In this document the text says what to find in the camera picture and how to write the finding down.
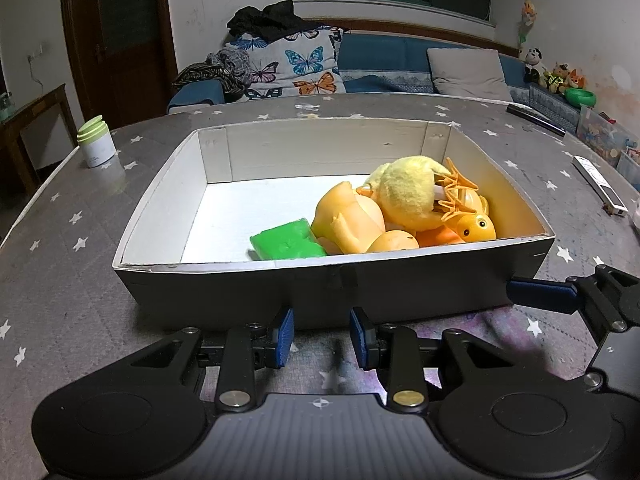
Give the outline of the green packet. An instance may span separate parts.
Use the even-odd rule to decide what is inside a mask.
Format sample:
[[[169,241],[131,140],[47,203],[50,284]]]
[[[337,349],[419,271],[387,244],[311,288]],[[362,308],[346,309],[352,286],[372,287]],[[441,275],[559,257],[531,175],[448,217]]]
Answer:
[[[326,255],[306,219],[259,232],[250,237],[250,244],[260,260],[314,258]]]

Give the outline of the yellow plush duck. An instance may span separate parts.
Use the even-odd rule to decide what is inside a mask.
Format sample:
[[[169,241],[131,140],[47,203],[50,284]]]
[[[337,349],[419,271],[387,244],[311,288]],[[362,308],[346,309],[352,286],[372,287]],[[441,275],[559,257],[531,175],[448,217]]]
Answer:
[[[434,209],[436,179],[451,176],[431,157],[401,157],[378,166],[356,192],[374,200],[394,226],[429,231],[442,226],[442,213]]]

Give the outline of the clear plastic bag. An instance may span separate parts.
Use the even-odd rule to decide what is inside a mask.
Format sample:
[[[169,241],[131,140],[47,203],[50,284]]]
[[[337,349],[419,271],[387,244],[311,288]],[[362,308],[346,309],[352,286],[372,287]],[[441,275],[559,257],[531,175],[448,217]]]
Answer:
[[[640,232],[640,198],[634,200],[628,207],[628,218],[631,226]]]

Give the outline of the white remote control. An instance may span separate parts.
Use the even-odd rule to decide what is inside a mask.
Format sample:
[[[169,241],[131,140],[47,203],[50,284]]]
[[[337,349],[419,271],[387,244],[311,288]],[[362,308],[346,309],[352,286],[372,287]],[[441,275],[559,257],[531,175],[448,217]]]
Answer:
[[[603,209],[611,216],[623,217],[628,214],[628,208],[613,190],[605,177],[600,174],[597,167],[585,157],[574,155],[573,166],[585,178],[589,185],[596,191],[597,196],[602,200]]]

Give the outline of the orange rubber duck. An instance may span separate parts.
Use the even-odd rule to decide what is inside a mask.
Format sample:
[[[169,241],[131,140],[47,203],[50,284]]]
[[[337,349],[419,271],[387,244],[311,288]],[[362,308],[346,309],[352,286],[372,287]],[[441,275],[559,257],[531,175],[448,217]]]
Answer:
[[[497,232],[487,214],[456,214],[434,230],[416,233],[421,247],[495,240]]]

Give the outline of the white cardboard box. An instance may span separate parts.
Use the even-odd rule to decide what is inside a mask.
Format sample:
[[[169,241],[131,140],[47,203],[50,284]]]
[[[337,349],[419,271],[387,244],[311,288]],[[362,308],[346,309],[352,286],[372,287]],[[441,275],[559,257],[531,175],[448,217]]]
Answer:
[[[165,326],[336,327],[355,304],[413,321],[506,304],[551,226],[480,147],[442,122],[281,119],[201,128],[169,156],[113,268]]]

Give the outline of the yellow plastic toy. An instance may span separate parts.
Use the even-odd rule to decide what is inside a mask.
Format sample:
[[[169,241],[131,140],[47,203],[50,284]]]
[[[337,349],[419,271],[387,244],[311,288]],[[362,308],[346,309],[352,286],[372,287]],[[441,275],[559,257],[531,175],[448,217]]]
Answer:
[[[348,181],[334,185],[319,200],[311,232],[318,240],[328,240],[342,254],[398,252],[420,247],[406,231],[387,231],[380,206],[358,194]]]

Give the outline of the clear toy storage box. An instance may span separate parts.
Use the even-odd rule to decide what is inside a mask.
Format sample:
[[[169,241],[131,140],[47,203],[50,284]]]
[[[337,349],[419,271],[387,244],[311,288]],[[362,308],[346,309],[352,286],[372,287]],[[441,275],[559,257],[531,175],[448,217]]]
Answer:
[[[636,136],[588,106],[580,108],[576,134],[636,190],[639,189],[639,139]]]

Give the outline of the black remote control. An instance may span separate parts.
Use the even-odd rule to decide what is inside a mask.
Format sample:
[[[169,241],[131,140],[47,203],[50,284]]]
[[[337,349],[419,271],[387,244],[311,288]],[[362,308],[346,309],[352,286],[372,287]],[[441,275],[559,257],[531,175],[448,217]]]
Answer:
[[[525,107],[519,106],[518,103],[509,103],[506,106],[506,112],[513,116],[522,118],[526,120],[526,122],[531,122],[536,126],[544,128],[556,134],[557,136],[560,136],[561,138],[566,135],[566,131],[563,128],[552,124],[550,120],[544,119],[539,114],[532,112]]]

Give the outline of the green plastic bowl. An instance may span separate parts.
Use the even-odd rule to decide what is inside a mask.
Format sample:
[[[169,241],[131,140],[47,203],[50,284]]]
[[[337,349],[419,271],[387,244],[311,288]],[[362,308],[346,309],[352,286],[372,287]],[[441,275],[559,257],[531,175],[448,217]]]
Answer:
[[[591,91],[581,88],[568,88],[564,92],[564,98],[571,106],[581,107],[588,106],[594,107],[597,103],[597,97]]]

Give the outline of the orange fox plush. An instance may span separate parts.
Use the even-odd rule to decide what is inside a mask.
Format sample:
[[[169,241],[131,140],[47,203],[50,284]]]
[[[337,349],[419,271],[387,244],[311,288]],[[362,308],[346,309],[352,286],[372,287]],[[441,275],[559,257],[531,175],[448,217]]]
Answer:
[[[585,89],[586,77],[579,70],[574,68],[574,70],[571,70],[567,76],[567,85],[574,89]]]

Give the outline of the yellow bear plush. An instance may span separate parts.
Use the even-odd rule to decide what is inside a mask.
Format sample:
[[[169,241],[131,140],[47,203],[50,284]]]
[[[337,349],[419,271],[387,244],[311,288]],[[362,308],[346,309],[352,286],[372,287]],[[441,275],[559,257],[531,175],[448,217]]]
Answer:
[[[544,74],[548,91],[563,94],[568,88],[568,76],[570,76],[570,66],[566,63],[556,63],[553,70]]]

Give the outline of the panda plush toy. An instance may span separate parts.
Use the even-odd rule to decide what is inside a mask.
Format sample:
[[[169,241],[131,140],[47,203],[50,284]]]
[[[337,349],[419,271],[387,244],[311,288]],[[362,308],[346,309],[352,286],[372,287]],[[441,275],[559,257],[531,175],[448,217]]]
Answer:
[[[538,84],[544,72],[547,70],[542,64],[542,53],[538,48],[530,48],[524,58],[524,82],[526,84]]]

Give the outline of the beige cushion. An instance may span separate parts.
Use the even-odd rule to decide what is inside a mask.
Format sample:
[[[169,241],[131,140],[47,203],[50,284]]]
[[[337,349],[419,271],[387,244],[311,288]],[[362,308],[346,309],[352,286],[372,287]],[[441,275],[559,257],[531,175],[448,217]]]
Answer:
[[[492,49],[426,50],[435,89],[447,96],[511,102],[511,93]]]

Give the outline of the green lidded white jar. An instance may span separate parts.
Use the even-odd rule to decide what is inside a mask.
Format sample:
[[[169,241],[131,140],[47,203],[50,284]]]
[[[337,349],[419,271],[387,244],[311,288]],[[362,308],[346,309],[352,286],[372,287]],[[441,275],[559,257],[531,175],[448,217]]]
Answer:
[[[91,118],[79,128],[77,143],[89,168],[101,166],[116,155],[111,130],[102,115]]]

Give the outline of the grey knitted clothing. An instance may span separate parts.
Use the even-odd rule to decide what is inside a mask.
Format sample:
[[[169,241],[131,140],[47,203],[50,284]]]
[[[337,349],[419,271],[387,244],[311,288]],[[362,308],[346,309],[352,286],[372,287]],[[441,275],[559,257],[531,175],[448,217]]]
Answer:
[[[201,81],[218,81],[226,102],[237,101],[250,86],[250,57],[236,47],[223,47],[209,53],[204,62],[180,70],[171,83],[176,90]]]

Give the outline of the hanging doll toy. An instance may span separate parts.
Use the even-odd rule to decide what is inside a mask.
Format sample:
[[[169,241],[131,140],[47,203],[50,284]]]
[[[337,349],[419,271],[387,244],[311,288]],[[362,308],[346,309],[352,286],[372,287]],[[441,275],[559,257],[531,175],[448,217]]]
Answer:
[[[521,10],[521,19],[518,23],[518,46],[526,43],[527,36],[532,30],[537,18],[537,11],[532,0],[525,0]]]

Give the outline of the butterfly print quilt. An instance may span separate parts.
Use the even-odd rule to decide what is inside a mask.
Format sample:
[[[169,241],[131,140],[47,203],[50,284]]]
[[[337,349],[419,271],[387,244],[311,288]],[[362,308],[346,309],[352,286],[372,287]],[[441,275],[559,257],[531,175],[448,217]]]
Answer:
[[[242,101],[345,93],[337,58],[344,29],[320,26],[267,44],[244,34],[230,46],[248,55],[250,84]]]

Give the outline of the blue sofa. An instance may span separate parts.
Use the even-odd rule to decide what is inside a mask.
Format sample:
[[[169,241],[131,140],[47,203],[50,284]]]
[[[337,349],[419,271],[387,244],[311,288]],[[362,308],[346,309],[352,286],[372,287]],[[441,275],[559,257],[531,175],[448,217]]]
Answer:
[[[434,93],[436,88],[427,51],[431,48],[455,47],[450,42],[431,39],[348,34],[337,55],[337,68],[348,92]],[[580,118],[578,108],[530,81],[524,62],[505,54],[500,54],[499,60],[504,80],[515,102],[530,106],[568,132],[577,130]],[[187,83],[169,101],[168,112],[186,106],[226,104],[241,97],[239,93],[227,96],[218,79],[194,79],[195,75],[207,71],[206,63],[196,63],[182,71],[181,76]]]

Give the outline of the wooden side table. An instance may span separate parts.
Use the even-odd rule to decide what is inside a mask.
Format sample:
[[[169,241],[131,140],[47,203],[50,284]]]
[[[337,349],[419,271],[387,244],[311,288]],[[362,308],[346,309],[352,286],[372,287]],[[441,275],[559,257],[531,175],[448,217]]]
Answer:
[[[32,197],[77,146],[66,84],[20,107],[1,122],[1,207]]]

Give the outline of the black clothes pile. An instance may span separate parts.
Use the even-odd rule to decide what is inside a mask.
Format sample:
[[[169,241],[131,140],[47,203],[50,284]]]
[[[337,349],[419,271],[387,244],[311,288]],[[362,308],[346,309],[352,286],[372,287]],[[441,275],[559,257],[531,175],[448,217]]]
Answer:
[[[228,21],[229,35],[239,38],[244,34],[265,40],[267,44],[291,36],[296,32],[308,32],[319,28],[322,22],[305,20],[294,12],[292,0],[282,0],[262,10],[254,6],[244,6],[236,11]]]

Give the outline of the brown wooden door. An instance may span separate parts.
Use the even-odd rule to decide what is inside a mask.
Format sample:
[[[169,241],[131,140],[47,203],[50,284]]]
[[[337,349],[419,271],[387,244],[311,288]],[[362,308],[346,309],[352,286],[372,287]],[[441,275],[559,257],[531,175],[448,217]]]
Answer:
[[[61,0],[82,116],[115,129],[160,117],[177,76],[168,0]]]

